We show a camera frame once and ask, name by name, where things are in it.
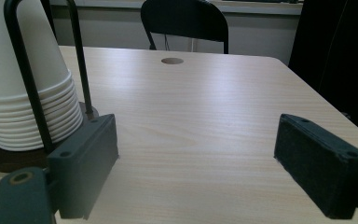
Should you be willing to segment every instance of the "screw hole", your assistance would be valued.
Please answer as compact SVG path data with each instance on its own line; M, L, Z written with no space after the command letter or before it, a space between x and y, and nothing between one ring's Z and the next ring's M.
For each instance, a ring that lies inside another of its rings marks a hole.
M9 183L11 185L19 185L19 184L27 182L32 177L33 177L33 173L31 173L31 172L23 172L23 173L20 173L20 174L17 174L17 175L13 175L9 179Z

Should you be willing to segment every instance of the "stack of paper cups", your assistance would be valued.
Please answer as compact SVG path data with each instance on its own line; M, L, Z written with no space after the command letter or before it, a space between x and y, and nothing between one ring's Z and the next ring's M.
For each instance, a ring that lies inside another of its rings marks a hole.
M7 32L4 3L0 0L0 148L41 148L42 139ZM74 81L40 1L21 1L17 15L48 129L56 143L72 134L83 120Z

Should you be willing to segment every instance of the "light wood tabletop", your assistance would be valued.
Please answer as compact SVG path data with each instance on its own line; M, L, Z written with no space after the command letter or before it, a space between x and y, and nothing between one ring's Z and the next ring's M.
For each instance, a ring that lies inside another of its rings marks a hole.
M83 101L75 49L61 50ZM93 106L116 115L120 158L89 220L58 223L358 223L358 210L352 220L325 217L273 158L282 113L358 147L358 128L280 61L138 49L85 56Z

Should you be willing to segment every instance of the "wall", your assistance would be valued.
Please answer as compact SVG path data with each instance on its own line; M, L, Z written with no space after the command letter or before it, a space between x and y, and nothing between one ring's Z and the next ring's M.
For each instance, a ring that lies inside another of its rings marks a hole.
M80 28L86 47L148 49L149 42L138 8L80 7ZM224 13L229 26L229 53L269 56L288 64L299 15ZM73 45L66 7L53 7L60 45ZM163 35L155 35L158 49L164 49ZM168 36L170 50L190 51L191 40ZM197 40L199 52L222 53L223 44Z

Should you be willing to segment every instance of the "black chair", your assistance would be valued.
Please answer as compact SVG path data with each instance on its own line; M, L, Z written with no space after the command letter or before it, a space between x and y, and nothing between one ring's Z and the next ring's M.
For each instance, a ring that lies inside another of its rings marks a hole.
M222 12L204 0L146 0L141 18L150 49L156 49L151 33L178 35L224 42L228 54L228 26Z

